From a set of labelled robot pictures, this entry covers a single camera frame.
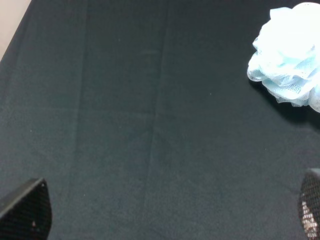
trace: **dark fabric surface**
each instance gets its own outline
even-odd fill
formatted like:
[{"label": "dark fabric surface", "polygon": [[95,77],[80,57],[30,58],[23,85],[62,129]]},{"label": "dark fabric surface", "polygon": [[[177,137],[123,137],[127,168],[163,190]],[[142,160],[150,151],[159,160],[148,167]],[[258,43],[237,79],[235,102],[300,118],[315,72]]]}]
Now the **dark fabric surface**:
[{"label": "dark fabric surface", "polygon": [[300,2],[33,0],[0,63],[0,195],[46,178],[50,240],[304,239],[320,115],[246,76]]}]

